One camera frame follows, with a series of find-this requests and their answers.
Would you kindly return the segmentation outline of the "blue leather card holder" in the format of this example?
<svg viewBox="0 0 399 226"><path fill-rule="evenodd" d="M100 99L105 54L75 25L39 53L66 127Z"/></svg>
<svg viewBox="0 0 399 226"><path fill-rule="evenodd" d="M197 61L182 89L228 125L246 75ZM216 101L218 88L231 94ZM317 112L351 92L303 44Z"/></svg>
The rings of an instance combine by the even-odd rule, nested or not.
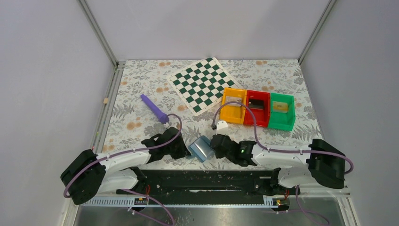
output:
<svg viewBox="0 0 399 226"><path fill-rule="evenodd" d="M210 147L210 140L206 136L200 136L187 148L200 162L211 159L215 154L215 151Z"/></svg>

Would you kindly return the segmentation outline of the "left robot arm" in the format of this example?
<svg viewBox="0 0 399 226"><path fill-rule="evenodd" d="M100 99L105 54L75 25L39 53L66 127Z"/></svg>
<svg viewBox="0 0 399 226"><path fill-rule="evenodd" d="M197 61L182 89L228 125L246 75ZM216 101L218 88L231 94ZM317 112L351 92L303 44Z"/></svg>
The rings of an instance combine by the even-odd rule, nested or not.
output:
<svg viewBox="0 0 399 226"><path fill-rule="evenodd" d="M84 150L60 176L65 185L64 196L80 205L101 193L132 189L140 178L133 168L159 161L166 155L175 160L191 155L181 132L174 127L141 141L137 149L108 154Z"/></svg>

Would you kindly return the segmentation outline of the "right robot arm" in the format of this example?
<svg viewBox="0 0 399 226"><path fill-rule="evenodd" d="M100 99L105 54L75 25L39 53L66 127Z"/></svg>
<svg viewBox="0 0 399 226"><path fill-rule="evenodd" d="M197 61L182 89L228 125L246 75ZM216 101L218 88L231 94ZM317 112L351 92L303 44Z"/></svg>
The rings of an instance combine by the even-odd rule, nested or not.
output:
<svg viewBox="0 0 399 226"><path fill-rule="evenodd" d="M311 183L332 189L344 187L346 156L322 139L313 139L311 144L300 147L263 148L256 141L237 143L229 136L216 134L210 147L217 158L227 158L242 167L275 166L272 180L284 188Z"/></svg>

